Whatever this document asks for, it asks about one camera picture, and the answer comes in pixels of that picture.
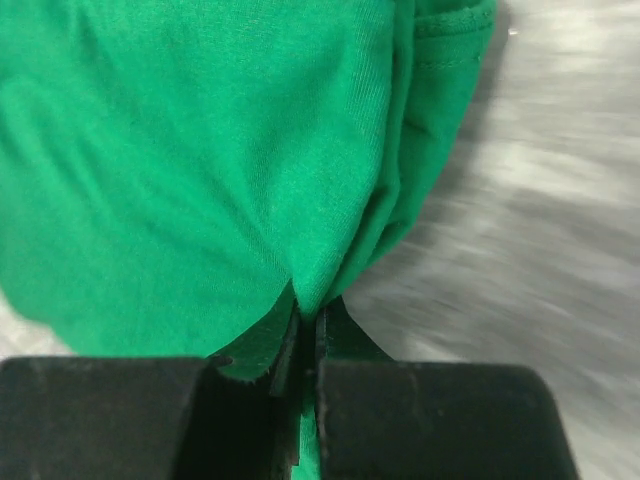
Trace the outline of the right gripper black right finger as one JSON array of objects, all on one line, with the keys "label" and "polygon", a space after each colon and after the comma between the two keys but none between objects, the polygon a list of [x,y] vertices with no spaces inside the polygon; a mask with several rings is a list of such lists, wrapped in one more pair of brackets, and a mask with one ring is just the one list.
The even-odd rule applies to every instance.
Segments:
[{"label": "right gripper black right finger", "polygon": [[555,398],[519,366],[389,357],[336,299],[316,320],[326,479],[575,479]]}]

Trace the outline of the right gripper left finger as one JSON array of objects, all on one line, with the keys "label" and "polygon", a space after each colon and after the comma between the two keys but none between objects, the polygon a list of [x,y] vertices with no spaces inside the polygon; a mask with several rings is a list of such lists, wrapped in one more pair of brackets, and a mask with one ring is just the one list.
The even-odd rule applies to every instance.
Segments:
[{"label": "right gripper left finger", "polygon": [[1,364],[5,479],[287,479],[299,458],[300,319],[285,290],[207,357]]}]

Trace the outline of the green t-shirt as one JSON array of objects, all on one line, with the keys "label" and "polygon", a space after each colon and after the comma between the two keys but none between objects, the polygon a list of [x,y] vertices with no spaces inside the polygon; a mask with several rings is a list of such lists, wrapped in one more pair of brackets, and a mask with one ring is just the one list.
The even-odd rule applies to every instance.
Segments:
[{"label": "green t-shirt", "polygon": [[1,292],[88,363],[251,361],[411,230],[492,1],[5,1]]}]

